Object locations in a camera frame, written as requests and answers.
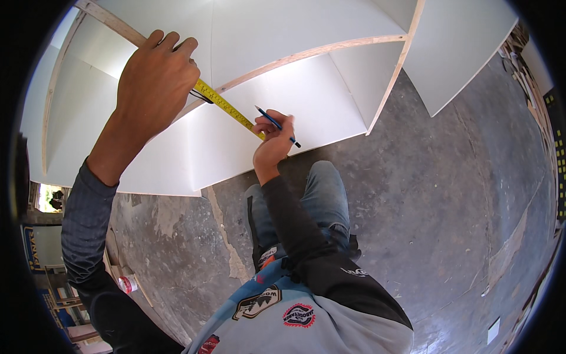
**concrete floor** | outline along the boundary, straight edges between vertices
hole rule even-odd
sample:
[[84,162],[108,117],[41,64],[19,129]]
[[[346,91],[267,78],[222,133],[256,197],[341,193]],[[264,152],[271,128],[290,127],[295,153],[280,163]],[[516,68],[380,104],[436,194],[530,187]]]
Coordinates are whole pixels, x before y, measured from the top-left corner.
[[[540,133],[499,59],[434,118],[402,72],[369,137],[281,163],[297,194],[317,160],[340,171],[358,265],[405,309],[413,352],[499,352],[555,247]],[[182,344],[253,276],[242,197],[254,183],[252,171],[203,190],[205,198],[114,200],[120,258],[155,307],[136,300]],[[500,334],[487,346],[497,317]]]

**white panel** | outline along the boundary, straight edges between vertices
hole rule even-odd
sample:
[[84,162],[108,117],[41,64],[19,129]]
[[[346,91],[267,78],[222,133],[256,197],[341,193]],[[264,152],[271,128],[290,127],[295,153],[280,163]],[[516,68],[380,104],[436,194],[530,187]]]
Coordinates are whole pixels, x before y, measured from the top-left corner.
[[372,0],[215,0],[212,84],[323,45],[404,33]]
[[25,95],[24,110],[22,114],[22,125],[20,131],[28,138],[29,177],[32,181],[40,181],[43,177],[41,166],[41,135],[43,128],[43,112],[45,109],[45,98],[47,87],[51,79],[51,72],[55,66],[55,60],[59,49],[50,45],[39,60],[36,70],[29,83],[28,92]]
[[[250,121],[260,115],[254,105],[293,114],[295,136],[302,148],[293,146],[290,155],[367,131],[328,54],[271,70],[227,91],[223,97]],[[193,189],[253,168],[252,156],[261,141],[218,107],[201,106],[181,120],[191,121]]]
[[525,60],[529,70],[533,73],[534,80],[537,82],[541,95],[546,95],[546,93],[554,87],[554,84],[548,70],[546,69],[544,60],[538,51],[537,45],[532,38],[523,48],[521,57]]
[[200,197],[191,188],[189,120],[179,120],[154,137],[120,178],[118,191],[126,193]]
[[409,33],[417,0],[373,0],[401,28]]
[[75,17],[79,13],[79,9],[76,7],[72,7],[67,12],[67,15],[63,18],[61,23],[59,23],[59,27],[55,30],[53,37],[51,37],[51,45],[57,49],[61,49],[61,45],[63,45],[63,41],[69,32],[69,29],[72,26]]
[[404,44],[378,43],[330,52],[368,129],[391,81]]
[[33,238],[41,267],[62,265],[61,226],[34,226]]
[[487,63],[516,20],[504,0],[426,0],[403,68],[431,116]]
[[118,80],[67,55],[51,103],[47,176],[38,182],[72,186],[84,159],[116,107]]
[[73,55],[119,79],[136,49],[135,45],[95,18],[86,16],[69,44],[67,55]]
[[99,0],[97,3],[144,37],[155,29],[165,34],[175,31],[181,41],[195,37],[199,47],[192,58],[199,66],[205,82],[211,80],[211,30],[213,0]]
[[[116,107],[118,81],[67,55],[53,96],[48,127],[47,176],[39,182],[72,186]],[[152,139],[124,172],[118,191],[200,196],[190,189],[186,123]]]

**logo patch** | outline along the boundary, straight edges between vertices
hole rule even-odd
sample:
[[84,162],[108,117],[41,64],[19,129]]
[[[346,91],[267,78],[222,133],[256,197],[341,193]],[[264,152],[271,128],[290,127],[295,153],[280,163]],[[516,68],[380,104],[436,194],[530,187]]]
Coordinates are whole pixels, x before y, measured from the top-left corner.
[[275,246],[275,247],[271,247],[264,254],[262,254],[261,257],[259,257],[259,261],[258,261],[259,268],[263,269],[263,267],[273,262],[275,260],[275,257],[271,257],[271,256],[273,256],[276,252],[277,252],[277,247]]
[[237,321],[241,317],[254,318],[279,301],[281,301],[281,290],[275,284],[271,285],[263,293],[241,300],[232,319]]
[[220,337],[211,335],[200,347],[198,354],[211,354],[218,343],[220,343]]
[[344,268],[340,268],[340,269],[342,269],[343,271],[345,271],[345,272],[348,273],[348,274],[352,274],[352,275],[355,275],[355,276],[360,276],[360,277],[362,277],[362,278],[363,278],[364,276],[366,276],[366,275],[369,275],[365,270],[363,270],[363,269],[361,269],[361,268],[358,268],[358,269],[356,269],[356,270],[347,270],[347,269],[344,269]]
[[309,328],[315,323],[314,312],[311,305],[295,304],[283,315],[283,324],[289,327]]

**yellow measuring tape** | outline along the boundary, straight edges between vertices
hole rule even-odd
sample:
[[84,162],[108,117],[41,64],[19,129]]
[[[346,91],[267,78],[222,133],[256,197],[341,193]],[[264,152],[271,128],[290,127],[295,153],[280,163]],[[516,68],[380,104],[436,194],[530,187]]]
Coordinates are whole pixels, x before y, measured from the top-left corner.
[[[238,121],[241,125],[246,127],[249,131],[254,133],[252,127],[254,126],[249,120],[246,119],[236,108],[234,108],[231,104],[229,104],[225,99],[222,98],[216,91],[212,89],[209,85],[204,83],[201,79],[196,82],[195,90],[199,91],[203,94],[204,97],[208,98],[218,107],[220,107],[224,112],[228,113],[232,118]],[[255,134],[261,140],[265,139],[265,135],[263,133]]]

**pencil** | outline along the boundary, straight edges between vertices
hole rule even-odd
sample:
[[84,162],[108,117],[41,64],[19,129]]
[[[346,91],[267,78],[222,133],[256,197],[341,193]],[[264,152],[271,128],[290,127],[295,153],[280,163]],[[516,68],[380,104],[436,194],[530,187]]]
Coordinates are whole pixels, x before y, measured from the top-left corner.
[[[269,114],[267,114],[266,112],[264,112],[264,110],[262,110],[262,109],[259,108],[258,106],[256,106],[255,108],[257,108],[258,111],[259,111],[259,113],[261,113],[262,116],[264,116],[265,118],[269,119],[269,121],[272,122],[279,130],[283,130],[283,128],[281,127],[281,125],[280,125],[279,123],[277,123],[276,120],[274,120],[273,118],[271,118],[271,117],[269,116]],[[295,138],[290,137],[289,140],[291,140],[291,142],[292,142],[293,144],[295,144],[297,147],[301,147],[301,144],[299,144],[299,143],[295,140]]]

